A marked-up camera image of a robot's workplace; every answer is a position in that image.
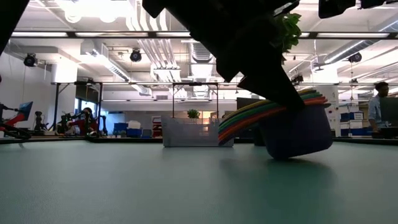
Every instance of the green table surface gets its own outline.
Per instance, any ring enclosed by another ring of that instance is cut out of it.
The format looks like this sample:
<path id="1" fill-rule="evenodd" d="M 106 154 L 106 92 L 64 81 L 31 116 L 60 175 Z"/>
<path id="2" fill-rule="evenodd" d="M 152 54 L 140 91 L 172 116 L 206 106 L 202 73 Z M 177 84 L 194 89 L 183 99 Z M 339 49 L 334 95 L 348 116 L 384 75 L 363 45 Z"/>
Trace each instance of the green table surface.
<path id="1" fill-rule="evenodd" d="M 398 147 L 0 145 L 0 223 L 398 223 Z"/>

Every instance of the blue bin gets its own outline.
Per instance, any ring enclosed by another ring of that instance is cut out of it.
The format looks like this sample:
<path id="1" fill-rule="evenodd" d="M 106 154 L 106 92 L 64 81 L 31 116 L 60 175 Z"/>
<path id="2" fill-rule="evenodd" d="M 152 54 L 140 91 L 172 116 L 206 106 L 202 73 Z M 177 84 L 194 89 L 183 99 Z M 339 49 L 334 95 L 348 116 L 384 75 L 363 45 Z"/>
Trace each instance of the blue bin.
<path id="1" fill-rule="evenodd" d="M 127 132 L 127 123 L 114 123 L 113 132 L 125 131 Z"/>
<path id="2" fill-rule="evenodd" d="M 127 129 L 127 137 L 141 138 L 141 135 L 142 135 L 142 129 L 136 129 L 136 128 Z"/>
<path id="3" fill-rule="evenodd" d="M 261 121 L 259 126 L 267 151 L 274 159 L 322 151 L 333 143 L 323 105 L 285 111 Z"/>

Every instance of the clear plastic bin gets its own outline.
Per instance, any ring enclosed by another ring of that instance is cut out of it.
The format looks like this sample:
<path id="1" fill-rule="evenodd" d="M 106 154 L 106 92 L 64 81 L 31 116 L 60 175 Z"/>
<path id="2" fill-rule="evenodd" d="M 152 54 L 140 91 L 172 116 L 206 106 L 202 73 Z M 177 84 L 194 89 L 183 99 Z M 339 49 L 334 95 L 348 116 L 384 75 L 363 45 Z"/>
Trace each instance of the clear plastic bin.
<path id="1" fill-rule="evenodd" d="M 169 118 L 162 116 L 163 145 L 165 147 L 192 147 L 218 145 L 218 119 Z M 232 147 L 233 139 L 224 144 Z"/>

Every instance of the potted plant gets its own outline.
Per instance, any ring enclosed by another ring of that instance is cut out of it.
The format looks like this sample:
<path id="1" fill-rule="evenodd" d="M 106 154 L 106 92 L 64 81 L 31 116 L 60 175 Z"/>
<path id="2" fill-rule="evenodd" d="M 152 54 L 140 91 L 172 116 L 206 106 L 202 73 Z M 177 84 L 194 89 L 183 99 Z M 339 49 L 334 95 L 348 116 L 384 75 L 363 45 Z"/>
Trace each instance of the potted plant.
<path id="1" fill-rule="evenodd" d="M 115 138 L 117 138 L 118 135 L 119 135 L 119 131 L 113 131 L 112 133 L 113 133 L 113 136 L 114 136 Z"/>
<path id="2" fill-rule="evenodd" d="M 125 138 L 125 137 L 127 136 L 127 132 L 126 132 L 125 130 L 120 131 L 120 136 L 121 136 L 122 138 Z"/>
<path id="3" fill-rule="evenodd" d="M 191 119 L 198 119 L 200 116 L 200 113 L 195 109 L 188 110 L 187 114 L 188 114 L 188 117 Z"/>
<path id="4" fill-rule="evenodd" d="M 273 40 L 271 44 L 277 47 L 281 53 L 290 53 L 293 46 L 299 44 L 299 37 L 301 30 L 298 27 L 301 15 L 297 13 L 280 14 L 275 17 L 279 35 L 278 38 Z M 286 58 L 281 55 L 281 63 L 284 64 Z"/>

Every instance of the ceiling light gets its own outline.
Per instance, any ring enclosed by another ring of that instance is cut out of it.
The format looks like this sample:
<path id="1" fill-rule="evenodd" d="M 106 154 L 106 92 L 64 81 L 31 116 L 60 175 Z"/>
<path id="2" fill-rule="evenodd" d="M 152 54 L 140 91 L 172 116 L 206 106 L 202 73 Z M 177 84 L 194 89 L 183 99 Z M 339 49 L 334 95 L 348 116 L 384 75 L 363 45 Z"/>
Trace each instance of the ceiling light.
<path id="1" fill-rule="evenodd" d="M 302 32 L 300 37 L 308 37 L 310 35 L 310 33 L 308 32 Z"/>
<path id="2" fill-rule="evenodd" d="M 139 85 L 173 85 L 173 83 L 168 82 L 136 82 L 135 84 Z"/>
<path id="3" fill-rule="evenodd" d="M 13 32 L 11 37 L 68 37 L 66 32 Z"/>
<path id="4" fill-rule="evenodd" d="M 128 85 L 129 83 L 126 82 L 108 82 L 108 83 L 103 83 L 103 85 Z"/>
<path id="5" fill-rule="evenodd" d="M 101 21 L 105 22 L 105 23 L 112 23 L 114 22 L 117 17 L 114 16 L 101 16 L 99 19 L 101 19 Z"/>
<path id="6" fill-rule="evenodd" d="M 103 100 L 103 102 L 127 102 L 127 100 Z"/>
<path id="7" fill-rule="evenodd" d="M 197 44 L 199 41 L 196 41 L 194 39 L 189 39 L 189 40 L 181 40 L 181 43 L 183 44 Z"/>
<path id="8" fill-rule="evenodd" d="M 157 33 L 158 37 L 189 37 L 191 38 L 191 35 L 189 34 L 189 32 L 158 32 Z"/>
<path id="9" fill-rule="evenodd" d="M 147 32 L 76 32 L 77 37 L 148 37 Z"/>
<path id="10" fill-rule="evenodd" d="M 388 33 L 319 33 L 320 38 L 386 38 Z"/>

